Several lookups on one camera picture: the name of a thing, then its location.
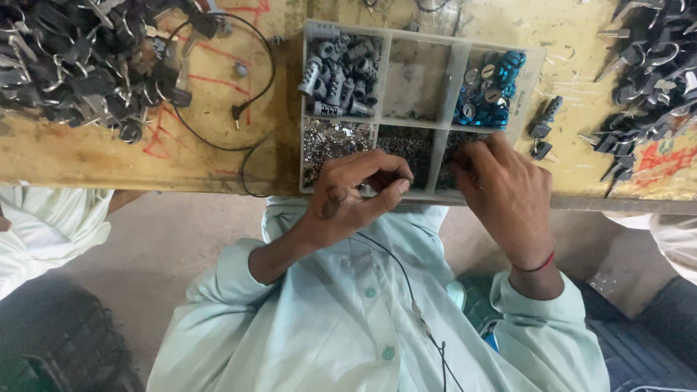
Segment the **shirt sleeve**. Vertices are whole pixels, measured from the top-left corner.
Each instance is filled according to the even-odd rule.
[[[491,288],[491,304],[503,313],[493,330],[499,354],[541,391],[609,391],[597,337],[585,327],[579,289],[562,274],[562,294],[538,301],[518,293],[509,274],[499,273]]]
[[[255,303],[273,288],[258,283],[248,267],[250,253],[263,245],[241,239],[227,246],[191,283],[162,339],[148,392],[204,392],[217,382],[256,316]]]
[[[186,290],[188,303],[212,302],[250,305],[266,295],[273,285],[262,285],[250,273],[250,253],[265,243],[241,239],[226,246],[217,263],[204,271]]]

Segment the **man's right hand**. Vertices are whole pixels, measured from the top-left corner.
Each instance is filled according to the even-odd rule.
[[[518,267],[517,275],[543,265],[555,245],[549,227],[552,174],[514,151],[500,132],[462,144],[455,172],[467,204]]]

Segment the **red string bracelet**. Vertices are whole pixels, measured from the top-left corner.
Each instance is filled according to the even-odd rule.
[[[538,272],[539,270],[541,270],[541,269],[543,269],[544,267],[548,266],[549,263],[551,263],[553,259],[554,259],[554,251],[552,250],[552,253],[549,255],[549,257],[547,257],[547,260],[544,262],[544,264],[541,265],[541,266],[538,266],[537,268],[534,268],[534,269],[522,269],[522,268],[520,268],[519,266],[515,266],[515,265],[514,265],[513,267],[514,267],[515,269],[517,269],[518,271],[520,271],[520,272],[524,272],[524,273],[533,273],[533,272]]]

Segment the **fingernail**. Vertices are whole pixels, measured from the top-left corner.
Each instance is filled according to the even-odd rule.
[[[411,181],[409,181],[408,179],[401,180],[401,183],[399,184],[398,188],[399,193],[403,195],[407,190],[409,190],[409,186],[411,186]]]

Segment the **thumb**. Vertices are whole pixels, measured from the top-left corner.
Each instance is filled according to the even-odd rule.
[[[356,218],[363,227],[373,223],[380,215],[393,210],[401,201],[401,196],[409,190],[411,182],[408,179],[398,179],[377,195],[356,204]]]

